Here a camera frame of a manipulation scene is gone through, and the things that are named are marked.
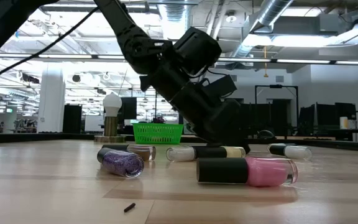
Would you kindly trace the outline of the black background screen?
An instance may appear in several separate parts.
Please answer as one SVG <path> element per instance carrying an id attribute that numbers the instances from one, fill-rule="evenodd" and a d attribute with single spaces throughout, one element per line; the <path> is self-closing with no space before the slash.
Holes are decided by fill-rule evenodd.
<path id="1" fill-rule="evenodd" d="M 125 97 L 121 98 L 121 119 L 136 119 L 137 118 L 137 98 Z"/>

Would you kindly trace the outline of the green plastic basket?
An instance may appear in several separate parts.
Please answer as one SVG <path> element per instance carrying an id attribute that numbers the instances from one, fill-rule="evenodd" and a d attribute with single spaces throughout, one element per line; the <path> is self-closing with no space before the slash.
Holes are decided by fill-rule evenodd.
<path id="1" fill-rule="evenodd" d="M 179 144 L 183 125 L 134 123 L 133 129 L 137 144 Z"/>

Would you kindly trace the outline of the black aluminium table frame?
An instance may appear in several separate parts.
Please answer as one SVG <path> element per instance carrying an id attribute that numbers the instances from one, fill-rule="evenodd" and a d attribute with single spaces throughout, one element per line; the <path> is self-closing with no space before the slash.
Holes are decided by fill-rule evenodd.
<path id="1" fill-rule="evenodd" d="M 0 143 L 28 142 L 28 141 L 51 141 L 51 140 L 93 140 L 90 134 L 64 134 L 64 133 L 24 133 L 24 134 L 1 134 Z M 343 149 L 358 151 L 358 142 L 351 141 L 328 141 L 320 139 L 246 139 L 245 144 L 271 144 L 287 143 L 301 146 L 324 147 L 331 149 Z"/>

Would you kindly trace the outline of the ribbed silver ventilation duct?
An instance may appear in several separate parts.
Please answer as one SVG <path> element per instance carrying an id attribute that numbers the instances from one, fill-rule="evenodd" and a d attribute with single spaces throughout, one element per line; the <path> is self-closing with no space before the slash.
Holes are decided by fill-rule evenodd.
<path id="1" fill-rule="evenodd" d="M 160 4 L 163 37 L 169 40 L 180 39 L 188 29 L 189 7 L 181 4 Z"/>

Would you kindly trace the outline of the black ceiling light rail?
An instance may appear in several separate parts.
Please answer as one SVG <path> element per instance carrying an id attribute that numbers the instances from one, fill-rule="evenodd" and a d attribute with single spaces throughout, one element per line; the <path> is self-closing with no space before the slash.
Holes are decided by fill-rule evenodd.
<path id="1" fill-rule="evenodd" d="M 125 62 L 123 55 L 86 55 L 86 54 L 41 54 L 34 60 L 62 60 L 62 61 L 112 61 Z M 233 58 L 221 57 L 218 62 L 222 63 L 282 63 L 282 64 L 306 64 L 306 65 L 355 65 L 358 60 L 316 60 L 316 59 L 289 59 L 289 58 Z"/>

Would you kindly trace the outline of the pink nail polish bottle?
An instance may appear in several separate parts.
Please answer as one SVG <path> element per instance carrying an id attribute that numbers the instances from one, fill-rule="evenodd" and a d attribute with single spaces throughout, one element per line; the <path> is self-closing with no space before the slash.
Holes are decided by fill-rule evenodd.
<path id="1" fill-rule="evenodd" d="M 196 163 L 196 176 L 197 181 L 202 183 L 276 187 L 295 183 L 298 178 L 298 169 L 290 159 L 200 158 Z"/>

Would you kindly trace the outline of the black rig frame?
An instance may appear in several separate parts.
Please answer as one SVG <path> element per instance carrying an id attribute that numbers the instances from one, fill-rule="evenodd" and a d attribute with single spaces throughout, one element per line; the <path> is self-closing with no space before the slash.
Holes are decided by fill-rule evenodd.
<path id="1" fill-rule="evenodd" d="M 286 130 L 288 131 L 293 131 L 294 129 L 297 129 L 298 127 L 298 116 L 299 116 L 299 89 L 298 86 L 296 85 L 281 85 L 281 84 L 274 84 L 274 85 L 255 85 L 254 86 L 254 107 L 255 107 L 255 119 L 258 120 L 258 108 L 257 108 L 257 98 L 258 95 L 260 93 L 257 93 L 257 89 L 258 88 L 270 88 L 270 89 L 280 89 L 280 88 L 286 88 L 290 93 L 292 93 L 289 88 L 294 88 L 295 89 L 295 98 L 296 98 L 296 115 L 295 115 L 295 121 L 296 121 L 296 126 L 287 126 Z"/>

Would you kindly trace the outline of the row of dark monitors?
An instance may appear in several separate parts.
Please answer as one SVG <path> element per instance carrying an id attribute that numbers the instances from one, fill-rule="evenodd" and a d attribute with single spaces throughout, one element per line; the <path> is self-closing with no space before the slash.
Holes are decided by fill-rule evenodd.
<path id="1" fill-rule="evenodd" d="M 348 121 L 356 120 L 356 105 L 353 103 L 333 105 L 315 103 L 300 109 L 298 128 L 307 132 L 315 129 L 340 129 L 339 118 L 341 116 L 347 116 Z"/>

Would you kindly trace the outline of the clear nail polish bottle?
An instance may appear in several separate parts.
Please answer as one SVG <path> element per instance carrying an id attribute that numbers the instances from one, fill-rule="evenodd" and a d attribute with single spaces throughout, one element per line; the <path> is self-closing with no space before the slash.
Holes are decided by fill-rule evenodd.
<path id="1" fill-rule="evenodd" d="M 152 161 L 155 159 L 156 156 L 155 146 L 140 144 L 105 144 L 98 152 L 98 161 L 100 161 L 100 159 L 107 151 L 112 149 L 118 151 L 133 152 L 135 154 L 138 154 L 144 161 Z"/>

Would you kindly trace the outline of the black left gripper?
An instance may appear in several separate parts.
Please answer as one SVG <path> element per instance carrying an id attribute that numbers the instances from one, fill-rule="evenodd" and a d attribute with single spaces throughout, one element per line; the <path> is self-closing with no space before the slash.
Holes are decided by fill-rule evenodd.
<path id="1" fill-rule="evenodd" d="M 193 83 L 188 74 L 171 63 L 163 63 L 154 72 L 141 76 L 140 83 L 143 91 L 151 86 L 168 101 L 208 147 L 228 144 L 250 153 L 248 140 L 242 139 L 238 101 L 208 95 L 203 84 Z"/>

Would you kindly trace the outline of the white nail polish bottle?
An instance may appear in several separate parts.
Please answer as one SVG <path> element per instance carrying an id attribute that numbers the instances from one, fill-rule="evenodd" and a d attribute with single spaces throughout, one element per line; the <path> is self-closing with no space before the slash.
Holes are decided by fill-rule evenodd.
<path id="1" fill-rule="evenodd" d="M 290 159 L 309 159 L 312 156 L 311 151 L 306 146 L 296 144 L 275 143 L 267 146 L 269 153 L 276 156 L 285 156 Z"/>
<path id="2" fill-rule="evenodd" d="M 197 158 L 197 151 L 207 148 L 207 146 L 173 146 L 166 150 L 166 158 L 172 162 L 193 161 Z"/>

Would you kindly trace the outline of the large silver ventilation duct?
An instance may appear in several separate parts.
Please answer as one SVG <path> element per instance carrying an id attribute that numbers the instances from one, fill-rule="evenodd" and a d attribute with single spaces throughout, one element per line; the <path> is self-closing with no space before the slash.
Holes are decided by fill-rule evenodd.
<path id="1" fill-rule="evenodd" d="M 241 30 L 242 40 L 231 57 L 247 57 L 253 47 L 267 40 L 262 34 L 271 34 L 274 23 L 293 0 L 264 0 L 258 12 L 247 16 Z"/>

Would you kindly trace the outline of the black dome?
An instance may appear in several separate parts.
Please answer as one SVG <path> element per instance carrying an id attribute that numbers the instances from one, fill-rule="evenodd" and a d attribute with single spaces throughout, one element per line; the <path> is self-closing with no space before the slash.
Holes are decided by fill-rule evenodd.
<path id="1" fill-rule="evenodd" d="M 276 139 L 274 133 L 269 130 L 261 130 L 257 133 L 258 139 Z"/>

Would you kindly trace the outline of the black cabinet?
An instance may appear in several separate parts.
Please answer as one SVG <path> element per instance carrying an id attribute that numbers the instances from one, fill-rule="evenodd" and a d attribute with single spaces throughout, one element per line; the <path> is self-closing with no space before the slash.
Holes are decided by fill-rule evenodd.
<path id="1" fill-rule="evenodd" d="M 80 134 L 82 106 L 65 105 L 63 117 L 63 133 Z"/>

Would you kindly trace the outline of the white bulb on brass stand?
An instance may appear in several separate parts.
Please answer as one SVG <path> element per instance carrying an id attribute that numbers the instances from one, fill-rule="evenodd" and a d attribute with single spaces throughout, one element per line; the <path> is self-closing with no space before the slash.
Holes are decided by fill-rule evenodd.
<path id="1" fill-rule="evenodd" d="M 115 93 L 106 95 L 103 100 L 105 110 L 104 132 L 101 136 L 95 136 L 94 142 L 98 143 L 121 143 L 125 142 L 124 136 L 117 134 L 118 112 L 122 106 L 122 100 Z"/>

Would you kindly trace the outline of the black partition panels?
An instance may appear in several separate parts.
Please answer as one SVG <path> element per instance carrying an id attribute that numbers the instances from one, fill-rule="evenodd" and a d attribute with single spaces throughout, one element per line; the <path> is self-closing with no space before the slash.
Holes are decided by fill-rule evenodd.
<path id="1" fill-rule="evenodd" d="M 275 136 L 287 136 L 291 129 L 290 100 L 273 99 L 264 104 L 241 104 L 242 127 L 248 136 L 267 130 Z"/>

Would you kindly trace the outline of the purple glitter nail polish bottle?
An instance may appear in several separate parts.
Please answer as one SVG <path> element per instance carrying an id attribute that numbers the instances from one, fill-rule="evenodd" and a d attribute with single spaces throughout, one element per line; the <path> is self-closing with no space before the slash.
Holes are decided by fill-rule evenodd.
<path id="1" fill-rule="evenodd" d="M 104 147 L 97 153 L 97 160 L 108 172 L 122 177 L 135 178 L 144 170 L 143 159 L 133 152 Z"/>

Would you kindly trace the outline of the white building pillar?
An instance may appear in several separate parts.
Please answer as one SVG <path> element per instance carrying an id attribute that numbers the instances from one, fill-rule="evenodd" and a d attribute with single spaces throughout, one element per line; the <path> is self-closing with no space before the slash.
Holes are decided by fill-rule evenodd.
<path id="1" fill-rule="evenodd" d="M 37 132 L 62 132 L 65 107 L 65 74 L 59 63 L 42 70 Z"/>

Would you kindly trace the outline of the cream nail polish bottle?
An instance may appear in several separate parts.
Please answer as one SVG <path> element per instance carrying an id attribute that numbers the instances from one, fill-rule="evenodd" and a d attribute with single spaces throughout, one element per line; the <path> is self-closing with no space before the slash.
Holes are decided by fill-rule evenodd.
<path id="1" fill-rule="evenodd" d="M 220 146 L 212 147 L 213 157 L 222 158 L 240 158 L 246 156 L 246 150 L 243 147 Z"/>

